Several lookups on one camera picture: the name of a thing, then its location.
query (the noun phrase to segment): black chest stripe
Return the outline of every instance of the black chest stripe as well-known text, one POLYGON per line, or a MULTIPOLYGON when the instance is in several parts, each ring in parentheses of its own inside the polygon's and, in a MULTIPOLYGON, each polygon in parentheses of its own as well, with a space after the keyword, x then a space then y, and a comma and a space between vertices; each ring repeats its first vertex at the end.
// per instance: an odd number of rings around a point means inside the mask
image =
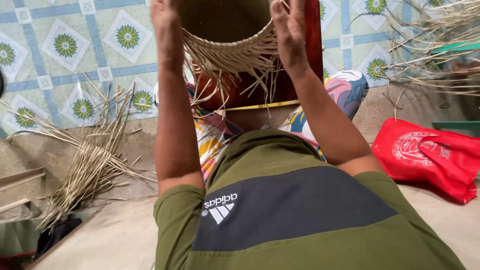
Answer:
POLYGON ((192 251, 243 250, 269 241, 366 226, 396 214, 337 168, 256 177, 206 196, 192 251))

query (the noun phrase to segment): woven hat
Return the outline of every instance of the woven hat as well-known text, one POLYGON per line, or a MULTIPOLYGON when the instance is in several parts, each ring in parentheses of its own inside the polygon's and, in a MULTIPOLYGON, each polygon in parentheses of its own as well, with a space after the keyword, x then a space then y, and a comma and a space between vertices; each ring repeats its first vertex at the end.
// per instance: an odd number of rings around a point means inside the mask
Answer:
POLYGON ((233 79, 239 78, 240 72, 248 72, 257 79, 250 88, 260 85, 265 92, 270 90, 265 82, 278 71, 277 40, 269 11, 272 1, 182 0, 179 3, 185 50, 192 60, 190 64, 193 63, 192 72, 197 74, 193 104, 208 100, 218 91, 228 95, 222 73, 233 79), (198 99, 202 76, 216 79, 213 80, 216 87, 211 95, 198 99))

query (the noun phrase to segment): floral pants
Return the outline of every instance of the floral pants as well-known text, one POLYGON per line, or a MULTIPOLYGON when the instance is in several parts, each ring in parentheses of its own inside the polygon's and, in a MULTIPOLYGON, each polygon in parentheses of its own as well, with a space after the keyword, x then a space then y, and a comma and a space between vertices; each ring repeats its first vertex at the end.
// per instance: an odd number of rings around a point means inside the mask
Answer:
MULTIPOLYGON (((365 76, 360 72, 349 70, 338 72, 327 78, 325 88, 340 109, 352 120, 368 92, 368 83, 365 76)), ((187 89, 190 101, 192 101, 195 86, 187 84, 187 89)), ((192 108, 192 115, 197 132, 202 174, 204 181, 206 181, 222 153, 236 138, 243 134, 243 131, 226 118, 222 118, 221 115, 204 110, 198 105, 192 108)), ((296 108, 278 129, 307 140, 326 161, 320 146, 313 137, 301 106, 296 108)))

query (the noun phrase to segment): red bag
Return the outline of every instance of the red bag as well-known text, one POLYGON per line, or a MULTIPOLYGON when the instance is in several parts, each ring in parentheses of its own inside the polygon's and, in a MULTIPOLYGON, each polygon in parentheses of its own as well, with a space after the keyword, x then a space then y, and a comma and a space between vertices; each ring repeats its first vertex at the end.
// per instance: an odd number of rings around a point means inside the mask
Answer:
POLYGON ((372 151, 387 174, 399 181, 427 181, 461 204, 477 197, 480 139, 389 118, 372 151))

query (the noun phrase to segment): green t-shirt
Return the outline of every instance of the green t-shirt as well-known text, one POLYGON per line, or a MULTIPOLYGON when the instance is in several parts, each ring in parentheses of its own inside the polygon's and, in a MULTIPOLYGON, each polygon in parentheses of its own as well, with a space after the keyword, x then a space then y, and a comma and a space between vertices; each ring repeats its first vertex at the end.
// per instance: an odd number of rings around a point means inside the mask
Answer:
POLYGON ((206 195, 192 185, 155 203, 160 269, 465 269, 395 182, 351 177, 278 130, 239 137, 206 195))

